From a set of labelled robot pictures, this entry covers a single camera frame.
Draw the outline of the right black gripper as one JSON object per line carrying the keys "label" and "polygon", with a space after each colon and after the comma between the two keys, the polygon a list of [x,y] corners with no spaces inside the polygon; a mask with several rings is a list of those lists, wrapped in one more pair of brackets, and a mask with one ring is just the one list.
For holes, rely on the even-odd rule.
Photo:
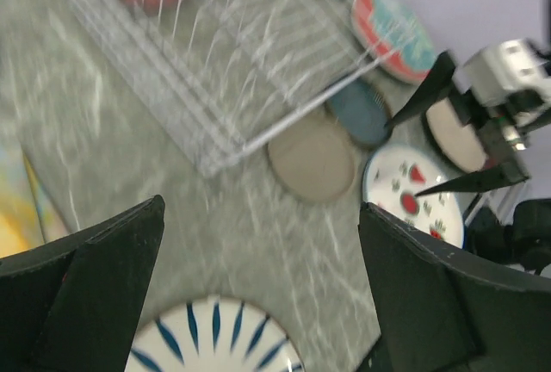
{"label": "right black gripper", "polygon": [[519,152],[529,145],[530,132],[550,124],[549,110],[544,111],[529,125],[516,127],[503,110],[491,110],[481,106],[470,91],[461,93],[456,87],[456,67],[449,50],[439,53],[423,82],[385,126],[397,127],[448,98],[460,122],[474,128],[475,135],[487,155],[488,163],[481,170],[424,189],[416,196],[485,193],[529,180],[530,173]]}

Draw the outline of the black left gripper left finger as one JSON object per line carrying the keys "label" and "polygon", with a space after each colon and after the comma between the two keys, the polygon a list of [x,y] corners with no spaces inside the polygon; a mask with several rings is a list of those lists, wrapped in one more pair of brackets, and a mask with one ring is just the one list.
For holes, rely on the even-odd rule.
{"label": "black left gripper left finger", "polygon": [[122,371],[164,232],[161,195],[1,260],[3,371]]}

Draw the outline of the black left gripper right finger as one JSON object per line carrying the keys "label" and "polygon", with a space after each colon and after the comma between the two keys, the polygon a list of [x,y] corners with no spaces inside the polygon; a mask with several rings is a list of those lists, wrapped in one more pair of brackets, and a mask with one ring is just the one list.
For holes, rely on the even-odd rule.
{"label": "black left gripper right finger", "polygon": [[550,281],[363,203],[358,235],[381,335],[362,371],[547,371]]}

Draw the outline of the watermelon pattern plate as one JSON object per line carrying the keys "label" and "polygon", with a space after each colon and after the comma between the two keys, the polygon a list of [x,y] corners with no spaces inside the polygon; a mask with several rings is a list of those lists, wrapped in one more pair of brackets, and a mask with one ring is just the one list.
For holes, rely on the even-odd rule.
{"label": "watermelon pattern plate", "polygon": [[389,144],[375,151],[366,163],[362,199],[434,238],[462,248],[464,220],[455,194],[418,195],[447,180],[424,153],[410,146]]}

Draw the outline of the teal saucer brown rim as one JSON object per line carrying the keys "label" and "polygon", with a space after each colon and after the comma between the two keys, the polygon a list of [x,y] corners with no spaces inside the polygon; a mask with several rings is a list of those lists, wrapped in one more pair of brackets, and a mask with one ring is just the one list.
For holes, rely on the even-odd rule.
{"label": "teal saucer brown rim", "polygon": [[357,79],[329,98],[326,106],[358,145],[373,148],[390,138],[389,108],[371,84]]}

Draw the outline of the beige saucer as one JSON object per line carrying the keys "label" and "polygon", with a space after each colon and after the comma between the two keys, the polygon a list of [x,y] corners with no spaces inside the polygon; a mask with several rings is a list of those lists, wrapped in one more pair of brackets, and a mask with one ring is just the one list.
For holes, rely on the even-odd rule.
{"label": "beige saucer", "polygon": [[332,202],[356,177],[350,139],[334,118],[316,111],[275,136],[267,145],[278,180],[306,202]]}

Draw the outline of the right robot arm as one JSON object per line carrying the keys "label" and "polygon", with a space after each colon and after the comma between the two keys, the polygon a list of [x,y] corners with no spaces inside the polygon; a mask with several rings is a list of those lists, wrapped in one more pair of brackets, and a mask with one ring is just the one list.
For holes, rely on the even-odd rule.
{"label": "right robot arm", "polygon": [[[520,156],[529,135],[550,123],[550,51],[531,39],[481,48],[462,66],[469,88],[461,92],[453,76],[458,66],[444,50],[405,106],[387,121],[394,129],[447,99],[459,122],[472,126],[488,157],[477,170],[418,192],[419,196],[485,193],[524,183],[530,173]],[[550,265],[550,200],[519,202],[509,225],[495,224],[467,237],[473,254],[498,264],[519,264],[540,275]]]}

